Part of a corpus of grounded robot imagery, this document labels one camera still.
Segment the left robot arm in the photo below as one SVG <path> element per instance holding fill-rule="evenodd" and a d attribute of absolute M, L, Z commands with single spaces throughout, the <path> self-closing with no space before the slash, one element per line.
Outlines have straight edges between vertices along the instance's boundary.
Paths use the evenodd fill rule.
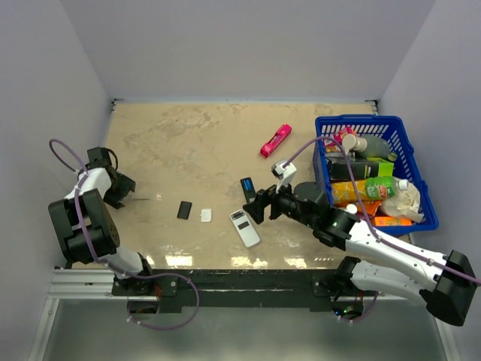
<path fill-rule="evenodd" d="M 119 231 L 108 211 L 124 207 L 136 183 L 120 173 L 116 154 L 106 147 L 87 151 L 74 189 L 49 205 L 62 254 L 69 263 L 96 263 L 114 272 L 115 283 L 133 295 L 154 291 L 156 277 L 147 260 L 120 245 Z"/>

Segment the black remote control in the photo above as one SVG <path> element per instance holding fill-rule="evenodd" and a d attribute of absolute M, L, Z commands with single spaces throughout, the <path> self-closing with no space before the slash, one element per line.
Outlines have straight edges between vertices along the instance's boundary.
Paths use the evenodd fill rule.
<path fill-rule="evenodd" d="M 240 185 L 247 203 L 253 202 L 256 197 L 256 190 L 250 177 L 240 179 Z"/>

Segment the white remote control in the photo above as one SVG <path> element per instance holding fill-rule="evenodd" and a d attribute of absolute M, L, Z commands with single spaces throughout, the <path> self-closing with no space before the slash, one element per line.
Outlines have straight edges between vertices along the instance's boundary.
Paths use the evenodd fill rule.
<path fill-rule="evenodd" d="M 233 212 L 229 215 L 229 219 L 246 248 L 254 247 L 260 243 L 261 239 L 244 210 Z"/>

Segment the white battery cover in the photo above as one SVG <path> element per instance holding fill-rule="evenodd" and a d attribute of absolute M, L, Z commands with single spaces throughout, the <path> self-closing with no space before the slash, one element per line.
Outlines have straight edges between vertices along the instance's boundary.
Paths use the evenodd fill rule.
<path fill-rule="evenodd" d="M 209 223 L 212 220 L 212 210 L 210 208 L 203 208 L 201 210 L 201 222 Z"/>

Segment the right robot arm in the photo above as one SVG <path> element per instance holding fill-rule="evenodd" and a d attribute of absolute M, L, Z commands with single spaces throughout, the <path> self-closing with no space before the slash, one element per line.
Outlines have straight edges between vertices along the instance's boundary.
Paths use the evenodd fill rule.
<path fill-rule="evenodd" d="M 463 326 L 480 281 L 469 259 L 452 250 L 446 255 L 409 244 L 329 204 L 314 182 L 259 190 L 243 209 L 255 223 L 286 216 L 307 226 L 328 247 L 370 256 L 379 265 L 346 258 L 327 286 L 345 296 L 356 290 L 388 293 L 425 304 L 427 311 L 452 326 Z"/>

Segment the black battery cover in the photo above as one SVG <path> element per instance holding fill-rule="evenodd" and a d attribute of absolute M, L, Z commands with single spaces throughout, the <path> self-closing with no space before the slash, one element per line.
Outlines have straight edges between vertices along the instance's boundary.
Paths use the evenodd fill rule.
<path fill-rule="evenodd" d="M 181 201 L 177 212 L 177 218 L 188 220 L 192 209 L 192 203 L 188 201 Z"/>

